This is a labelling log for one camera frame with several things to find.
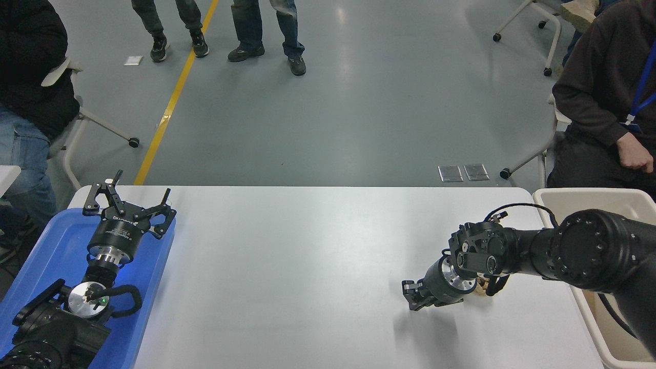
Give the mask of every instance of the robotic arm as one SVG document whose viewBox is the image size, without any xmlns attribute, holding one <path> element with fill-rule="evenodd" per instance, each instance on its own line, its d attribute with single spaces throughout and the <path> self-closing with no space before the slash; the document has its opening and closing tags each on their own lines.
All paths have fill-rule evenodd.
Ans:
<svg viewBox="0 0 656 369">
<path fill-rule="evenodd" d="M 598 209 L 578 211 L 558 228 L 516 230 L 495 220 L 465 223 L 451 235 L 449 249 L 415 283 L 404 280 L 413 311 L 462 301 L 479 274 L 500 290 L 512 273 L 561 280 L 578 288 L 610 293 L 620 311 L 656 357 L 656 227 Z"/>
<path fill-rule="evenodd" d="M 114 287 L 114 281 L 120 268 L 133 261 L 143 235 L 162 238 L 176 211 L 166 204 L 169 189 L 159 205 L 148 209 L 122 201 L 115 190 L 121 174 L 94 183 L 87 196 L 83 214 L 99 215 L 100 224 L 87 246 L 89 265 L 81 283 L 71 288 L 59 279 L 21 309 L 12 322 L 18 327 L 14 348 L 0 358 L 0 369 L 86 369 L 110 334 L 105 323 L 141 308 L 139 290 Z M 102 211 L 95 200 L 100 194 L 109 203 Z M 161 214 L 164 221 L 152 225 Z M 111 298 L 124 293 L 132 296 L 134 306 L 114 311 Z"/>
</svg>

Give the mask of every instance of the white plastic bin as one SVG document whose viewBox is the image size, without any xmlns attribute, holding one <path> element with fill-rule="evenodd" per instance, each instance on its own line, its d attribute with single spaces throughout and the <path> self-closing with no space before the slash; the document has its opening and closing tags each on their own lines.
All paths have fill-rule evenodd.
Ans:
<svg viewBox="0 0 656 369">
<path fill-rule="evenodd" d="M 601 209 L 629 219 L 656 225 L 656 204 L 645 192 L 625 188 L 544 188 L 535 191 L 536 204 L 551 209 L 560 223 L 568 215 L 585 209 Z M 540 211 L 545 227 L 549 216 Z M 656 369 L 656 362 L 637 339 L 626 333 L 606 311 L 595 293 L 572 287 L 592 340 L 607 368 Z M 610 302 L 617 310 L 612 296 Z"/>
</svg>

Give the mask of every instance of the dark hoodie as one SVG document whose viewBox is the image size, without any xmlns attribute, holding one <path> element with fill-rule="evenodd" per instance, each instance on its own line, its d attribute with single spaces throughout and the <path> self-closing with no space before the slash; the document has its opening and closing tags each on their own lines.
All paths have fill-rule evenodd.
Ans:
<svg viewBox="0 0 656 369">
<path fill-rule="evenodd" d="M 651 45 L 656 39 L 656 1 L 625 0 L 606 9 L 581 37 L 553 88 L 558 109 L 574 128 L 611 146 L 626 134 L 626 121 Z M 656 92 L 656 66 L 640 102 Z M 646 146 L 656 146 L 656 103 L 634 123 Z"/>
<path fill-rule="evenodd" d="M 41 81 L 66 57 L 66 29 L 46 0 L 0 0 L 0 104 L 48 138 L 77 115 L 70 71 L 51 87 Z"/>
</svg>

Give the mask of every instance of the man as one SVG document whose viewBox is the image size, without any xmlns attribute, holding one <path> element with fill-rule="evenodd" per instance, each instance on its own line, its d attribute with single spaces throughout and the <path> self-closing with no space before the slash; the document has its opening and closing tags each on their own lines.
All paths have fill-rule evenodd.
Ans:
<svg viewBox="0 0 656 369">
<path fill-rule="evenodd" d="M 287 55 L 289 68 L 295 76 L 306 72 L 305 60 L 301 56 L 305 47 L 298 42 L 298 18 L 294 0 L 270 0 L 276 10 L 278 25 L 285 36 L 283 52 Z M 258 0 L 234 0 L 232 20 L 239 39 L 239 46 L 228 54 L 231 62 L 241 62 L 251 56 L 264 54 L 262 44 L 262 16 Z"/>
<path fill-rule="evenodd" d="M 70 71 L 53 86 L 41 81 L 64 61 L 67 47 L 64 25 L 47 0 L 0 0 L 0 165 L 21 168 L 5 194 L 11 206 L 0 207 L 0 262 L 31 222 L 43 230 L 56 213 L 45 174 L 49 144 L 79 104 Z"/>
<path fill-rule="evenodd" d="M 652 0 L 620 1 L 583 34 L 553 88 L 573 123 L 549 187 L 637 188 L 656 198 L 655 39 Z"/>
<path fill-rule="evenodd" d="M 194 0 L 175 0 L 178 6 L 178 14 L 184 25 L 189 30 L 192 37 L 192 49 L 197 58 L 202 58 L 209 54 L 209 47 L 205 42 L 205 36 L 201 28 L 201 11 Z M 167 57 L 166 50 L 169 47 L 164 27 L 157 15 L 155 0 L 132 0 L 132 8 L 141 17 L 146 31 L 153 36 L 153 48 L 150 50 L 150 58 L 158 63 L 164 61 Z"/>
</svg>

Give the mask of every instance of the pant leg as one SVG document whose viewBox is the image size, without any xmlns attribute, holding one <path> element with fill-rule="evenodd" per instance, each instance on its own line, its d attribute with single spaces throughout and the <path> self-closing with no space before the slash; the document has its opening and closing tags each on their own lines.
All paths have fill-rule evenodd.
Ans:
<svg viewBox="0 0 656 369">
<path fill-rule="evenodd" d="M 619 163 L 617 147 L 610 148 L 579 132 L 568 129 L 556 144 L 554 169 L 547 187 L 626 188 L 638 171 Z"/>
<path fill-rule="evenodd" d="M 178 14 L 184 22 L 185 27 L 187 27 L 187 30 L 199 32 L 203 24 L 201 23 L 201 11 L 198 9 L 196 1 L 175 0 L 175 5 L 178 7 Z"/>
<path fill-rule="evenodd" d="M 241 49 L 253 51 L 262 46 L 262 15 L 258 0 L 233 0 L 230 8 Z"/>
<path fill-rule="evenodd" d="M 164 33 L 164 27 L 157 15 L 155 0 L 132 0 L 132 9 L 139 15 L 148 33 L 154 37 Z"/>
<path fill-rule="evenodd" d="M 290 58 L 299 57 L 305 46 L 298 42 L 298 12 L 294 0 L 269 0 L 276 10 L 278 26 L 285 36 L 283 52 Z"/>
<path fill-rule="evenodd" d="M 647 148 L 649 153 L 656 158 L 656 148 Z M 638 174 L 636 178 L 629 182 L 627 187 L 636 188 L 638 190 L 643 190 L 647 192 L 651 198 L 656 202 L 656 172 L 652 173 L 642 173 L 637 171 Z"/>
<path fill-rule="evenodd" d="M 34 124 L 0 106 L 0 164 L 21 168 L 5 198 L 41 229 L 56 213 L 54 191 L 45 174 L 49 145 Z"/>
<path fill-rule="evenodd" d="M 574 46 L 576 46 L 576 43 L 579 42 L 579 39 L 581 38 L 583 34 L 579 31 L 574 31 L 574 35 L 572 36 L 572 41 L 569 42 L 569 46 L 567 46 L 567 53 L 563 57 L 563 66 L 567 64 L 567 61 L 569 60 L 569 56 L 572 55 L 572 51 L 574 51 Z"/>
<path fill-rule="evenodd" d="M 595 16 L 599 16 L 604 10 L 606 10 L 608 7 L 610 7 L 612 4 L 615 4 L 619 0 L 600 0 L 599 1 L 599 9 L 594 13 Z"/>
</svg>

